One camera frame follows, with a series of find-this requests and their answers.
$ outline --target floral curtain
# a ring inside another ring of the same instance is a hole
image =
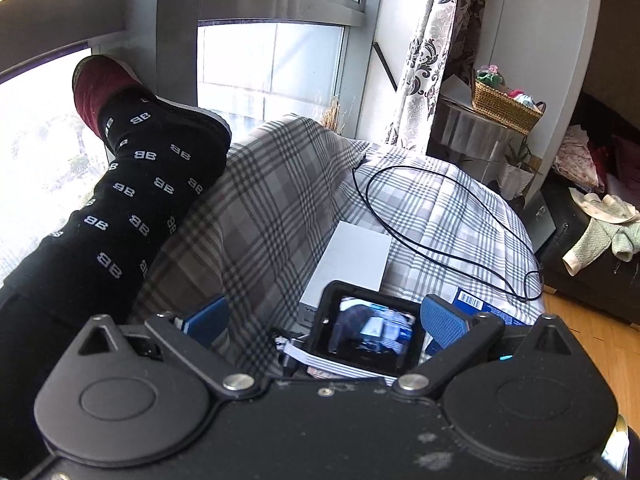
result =
[[[404,62],[396,115],[385,142],[426,153],[445,71],[462,75],[473,65],[484,1],[426,0]],[[450,50],[454,57],[448,64]]]

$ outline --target shoe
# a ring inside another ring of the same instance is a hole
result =
[[[227,149],[231,144],[231,128],[217,113],[156,96],[140,82],[129,65],[113,57],[97,54],[82,59],[74,70],[71,88],[78,114],[103,142],[106,142],[106,138],[98,126],[100,111],[122,92],[138,89],[167,111],[190,118],[205,127],[220,129],[222,126],[227,136]]]

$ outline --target plaid tablecloth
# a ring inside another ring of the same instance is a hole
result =
[[[269,372],[276,355],[270,328],[294,324],[298,301],[337,223],[384,232],[353,185],[351,169],[363,156],[356,172],[362,189],[389,165],[430,168],[468,187],[528,242],[504,201],[455,166],[402,148],[344,139],[311,119],[287,116],[232,145],[225,174],[162,248],[131,321],[165,310],[186,316],[222,293],[231,308],[224,355],[249,373]],[[533,257],[464,189],[440,176],[393,170],[372,184],[370,199],[398,231],[482,263],[523,293],[524,275],[535,269]],[[430,255],[504,287],[475,266]],[[530,282],[531,290],[539,290],[535,276]],[[414,301],[429,293],[450,299],[458,286],[524,322],[543,311],[542,300],[521,303],[392,242],[382,292]]]

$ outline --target brown wall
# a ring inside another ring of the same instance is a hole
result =
[[[582,89],[640,128],[640,0],[602,0]]]

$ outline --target blue textured pad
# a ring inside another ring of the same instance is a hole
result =
[[[196,314],[186,319],[182,331],[209,348],[229,324],[229,306],[222,296],[212,298]]]
[[[420,307],[420,322],[435,341],[446,348],[469,332],[466,320],[459,318],[435,300],[426,297]]]

